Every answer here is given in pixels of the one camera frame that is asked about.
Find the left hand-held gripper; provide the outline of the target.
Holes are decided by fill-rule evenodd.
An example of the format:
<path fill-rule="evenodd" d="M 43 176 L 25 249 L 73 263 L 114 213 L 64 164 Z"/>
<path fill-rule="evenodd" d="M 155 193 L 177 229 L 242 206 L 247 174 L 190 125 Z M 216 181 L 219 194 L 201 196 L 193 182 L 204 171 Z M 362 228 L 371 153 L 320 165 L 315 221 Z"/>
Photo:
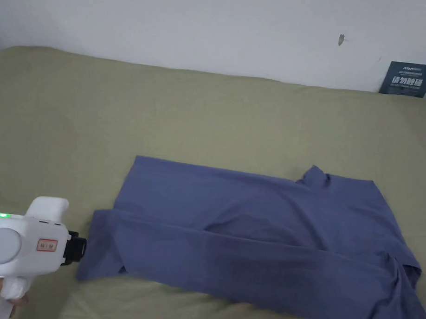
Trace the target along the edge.
<path fill-rule="evenodd" d="M 43 196 L 24 215 L 0 212 L 0 319 L 9 319 L 11 300 L 22 298 L 37 276 L 83 258 L 86 239 L 62 223 L 68 207 L 64 198 Z"/>

